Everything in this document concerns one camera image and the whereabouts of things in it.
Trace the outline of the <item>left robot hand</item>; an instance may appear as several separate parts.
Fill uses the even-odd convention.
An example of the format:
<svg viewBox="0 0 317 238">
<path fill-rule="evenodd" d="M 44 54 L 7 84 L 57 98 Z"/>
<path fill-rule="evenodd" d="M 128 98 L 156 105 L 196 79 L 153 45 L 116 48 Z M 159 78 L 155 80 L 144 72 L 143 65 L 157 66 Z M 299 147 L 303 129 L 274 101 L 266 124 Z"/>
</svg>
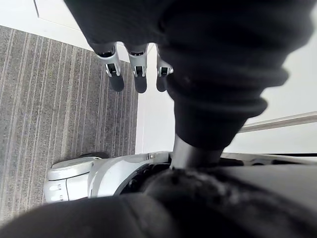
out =
<svg viewBox="0 0 317 238">
<path fill-rule="evenodd" d="M 68 0 L 91 48 L 155 43 L 173 67 L 172 167 L 215 164 L 247 119 L 267 107 L 261 94 L 283 85 L 283 64 L 314 27 L 314 0 Z"/>
</svg>

